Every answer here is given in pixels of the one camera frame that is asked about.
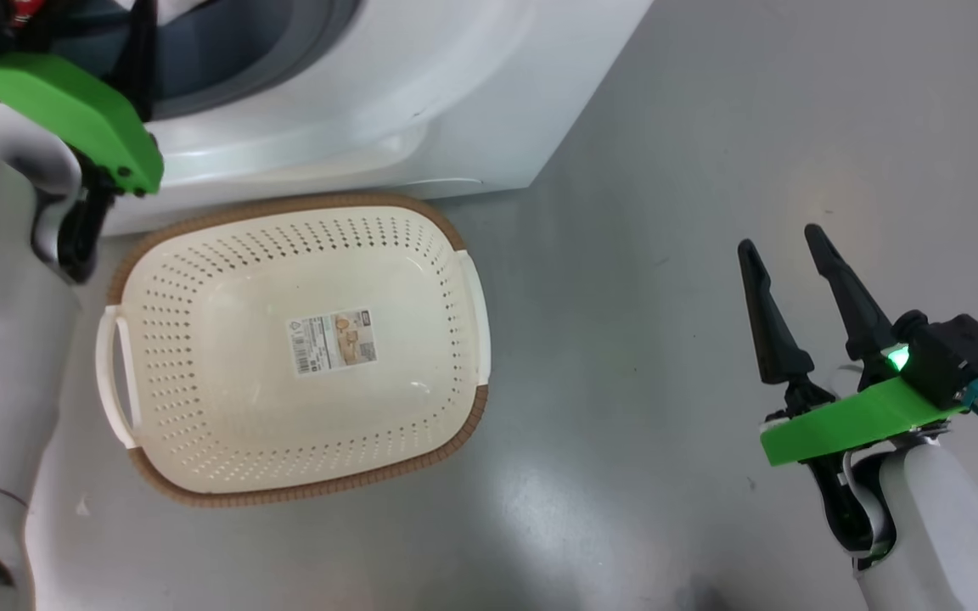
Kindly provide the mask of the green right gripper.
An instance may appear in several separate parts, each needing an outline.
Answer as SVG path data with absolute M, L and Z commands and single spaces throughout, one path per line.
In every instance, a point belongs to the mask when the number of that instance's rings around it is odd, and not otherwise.
M 822 227 L 806 225 L 805 240 L 845 325 L 847 356 L 864 361 L 884 355 L 897 344 L 889 318 Z M 773 467 L 796 463 L 810 471 L 832 536 L 857 568 L 868 568 L 896 541 L 894 518 L 880 490 L 880 468 L 888 456 L 855 464 L 855 453 L 890 440 L 924 444 L 947 432 L 948 420 L 965 409 L 936 409 L 899 378 L 835 400 L 811 381 L 812 357 L 785 324 L 752 240 L 740 241 L 738 259 L 758 375 L 765 385 L 785 387 L 783 415 L 762 425 L 766 459 Z

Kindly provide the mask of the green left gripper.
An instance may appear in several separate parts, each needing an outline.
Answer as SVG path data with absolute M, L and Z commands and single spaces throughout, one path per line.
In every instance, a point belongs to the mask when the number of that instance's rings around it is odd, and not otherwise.
M 22 125 L 1 137 L 5 162 L 37 193 L 31 243 L 67 281 L 84 283 L 96 267 L 98 236 L 116 200 L 153 196 L 166 163 L 148 131 L 158 50 L 158 1 L 131 11 L 131 102 L 68 59 L 0 55 L 0 104 Z

